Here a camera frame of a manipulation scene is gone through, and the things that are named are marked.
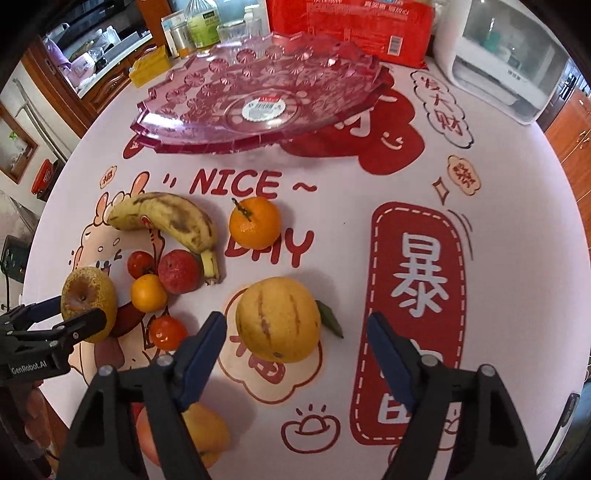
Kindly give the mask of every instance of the ripe banana with brown spots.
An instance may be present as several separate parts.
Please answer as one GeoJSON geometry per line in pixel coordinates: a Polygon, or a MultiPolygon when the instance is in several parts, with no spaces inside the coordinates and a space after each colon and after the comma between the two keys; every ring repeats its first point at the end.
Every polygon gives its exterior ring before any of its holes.
{"type": "Polygon", "coordinates": [[[213,248],[217,228],[209,215],[187,199],[165,192],[141,193],[113,207],[107,222],[122,231],[157,228],[194,254],[202,256],[205,282],[220,280],[213,248]]]}

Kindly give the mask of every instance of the red apple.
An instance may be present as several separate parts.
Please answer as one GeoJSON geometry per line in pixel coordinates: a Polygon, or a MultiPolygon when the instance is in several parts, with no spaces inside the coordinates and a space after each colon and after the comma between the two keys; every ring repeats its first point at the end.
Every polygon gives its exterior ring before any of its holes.
{"type": "Polygon", "coordinates": [[[197,290],[201,269],[193,254],[186,250],[173,250],[160,260],[158,276],[167,292],[180,295],[197,290]]]}

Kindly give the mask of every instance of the metal canister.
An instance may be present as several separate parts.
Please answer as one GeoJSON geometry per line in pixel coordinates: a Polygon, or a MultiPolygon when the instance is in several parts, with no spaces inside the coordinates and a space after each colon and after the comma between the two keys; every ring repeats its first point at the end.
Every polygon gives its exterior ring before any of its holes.
{"type": "Polygon", "coordinates": [[[187,22],[183,22],[180,25],[171,28],[170,34],[173,37],[174,44],[176,45],[178,50],[178,54],[182,59],[185,59],[196,50],[195,43],[193,42],[193,39],[191,37],[191,33],[189,31],[189,26],[187,25],[187,22]]]}

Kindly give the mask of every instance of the glass bottle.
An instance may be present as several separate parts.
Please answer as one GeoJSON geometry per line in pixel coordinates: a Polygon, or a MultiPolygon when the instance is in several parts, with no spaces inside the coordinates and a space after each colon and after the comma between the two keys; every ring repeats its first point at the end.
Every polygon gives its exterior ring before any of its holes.
{"type": "Polygon", "coordinates": [[[185,16],[197,48],[210,47],[220,41],[217,34],[220,16],[213,0],[190,0],[185,16]]]}

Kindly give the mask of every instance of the green leaf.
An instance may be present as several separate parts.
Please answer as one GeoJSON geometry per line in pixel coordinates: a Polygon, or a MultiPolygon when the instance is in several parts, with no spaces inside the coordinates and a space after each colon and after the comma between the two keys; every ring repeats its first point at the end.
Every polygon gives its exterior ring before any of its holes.
{"type": "Polygon", "coordinates": [[[336,319],[335,314],[332,312],[332,309],[320,300],[316,300],[316,304],[318,305],[322,325],[328,328],[337,337],[345,338],[343,335],[343,329],[341,328],[339,321],[336,319]]]}

